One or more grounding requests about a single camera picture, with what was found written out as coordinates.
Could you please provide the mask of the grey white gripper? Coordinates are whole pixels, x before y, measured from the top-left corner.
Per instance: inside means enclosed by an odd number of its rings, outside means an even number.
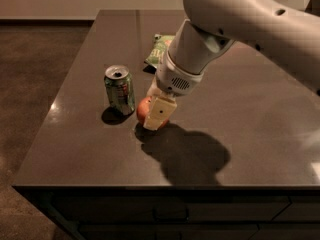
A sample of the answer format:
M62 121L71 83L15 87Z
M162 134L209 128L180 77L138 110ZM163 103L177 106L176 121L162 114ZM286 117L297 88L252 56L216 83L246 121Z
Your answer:
M143 127L151 131L160 129L176 110L174 99L159 96L162 91L174 96L188 95L201 82L203 75L204 69L190 73L178 66L166 51L146 94L151 100Z

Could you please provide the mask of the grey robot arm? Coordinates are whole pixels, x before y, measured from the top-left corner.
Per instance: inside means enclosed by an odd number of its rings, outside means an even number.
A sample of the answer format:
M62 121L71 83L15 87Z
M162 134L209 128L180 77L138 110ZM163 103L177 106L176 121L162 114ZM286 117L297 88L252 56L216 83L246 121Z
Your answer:
M166 49L147 92L143 127L159 129L176 98L201 82L208 64L234 42L273 61L303 85L320 89L320 17L274 0L183 0L187 18Z

